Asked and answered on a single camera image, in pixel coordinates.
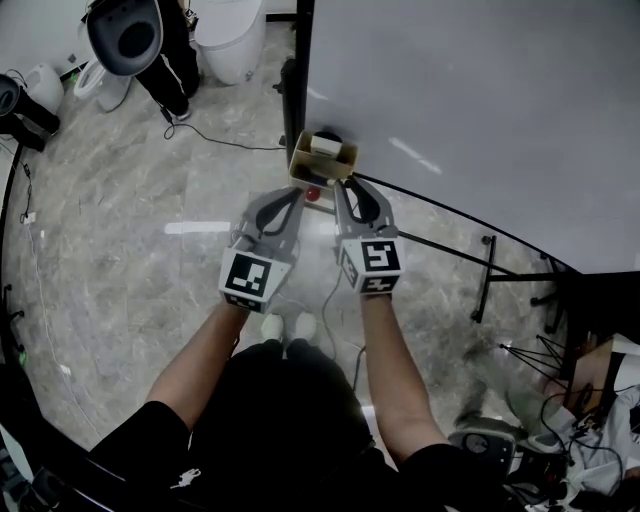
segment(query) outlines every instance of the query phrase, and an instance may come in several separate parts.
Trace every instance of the forearm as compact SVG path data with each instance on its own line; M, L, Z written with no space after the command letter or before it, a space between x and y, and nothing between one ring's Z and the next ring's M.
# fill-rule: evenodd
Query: forearm
M380 433L397 462L447 440L431 415L429 396L388 296L362 298L367 373Z
M189 430L207 406L248 312L220 303L189 343L163 370L147 401L168 405Z

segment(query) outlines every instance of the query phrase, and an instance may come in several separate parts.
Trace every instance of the white panel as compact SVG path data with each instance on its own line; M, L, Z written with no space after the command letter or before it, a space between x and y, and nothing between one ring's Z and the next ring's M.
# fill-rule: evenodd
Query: white panel
M307 128L582 272L640 255L640 3L316 2Z
M86 0L2 0L0 2L0 73L16 68L28 73L41 62L63 74L91 58L79 41ZM75 54L70 63L67 57Z

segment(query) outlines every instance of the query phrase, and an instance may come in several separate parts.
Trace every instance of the red ball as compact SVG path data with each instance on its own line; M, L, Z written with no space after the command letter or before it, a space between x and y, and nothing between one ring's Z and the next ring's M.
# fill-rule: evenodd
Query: red ball
M307 201L315 203L320 199L320 189L316 187L309 187L307 189Z

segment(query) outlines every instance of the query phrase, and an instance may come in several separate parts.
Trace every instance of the sneaker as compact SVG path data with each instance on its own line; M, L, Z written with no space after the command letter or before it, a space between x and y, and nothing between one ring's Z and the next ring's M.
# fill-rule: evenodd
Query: sneaker
M267 340L282 340L282 334L284 333L284 321L280 315L267 315L262 322L260 328L262 333L262 339Z
M294 340L305 340L311 343L316 335L317 322L316 317L311 313L300 313L296 320L296 329L293 334Z
M187 108L187 111L184 114L180 114L179 116L176 116L176 119L182 122L182 121L186 121L190 117L191 117L191 109Z

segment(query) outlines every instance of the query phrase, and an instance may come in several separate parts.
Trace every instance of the leg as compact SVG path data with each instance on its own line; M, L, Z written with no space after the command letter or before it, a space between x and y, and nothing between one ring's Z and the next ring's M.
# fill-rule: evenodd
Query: leg
M160 0L164 40L162 53L182 82L182 90L191 98L200 85L196 51L189 45L189 29L176 0Z
M142 86L149 91L151 97L176 116L183 115L189 109L187 97L182 93L180 84L162 57L158 55L151 66L136 75Z
M35 133L27 130L27 127L15 114L7 114L0 118L0 133L13 135L13 137L28 148L36 151L44 150L44 141Z
M51 134L56 133L60 128L60 119L42 105L33 101L22 88L20 88L20 97L13 112L28 117L40 128Z

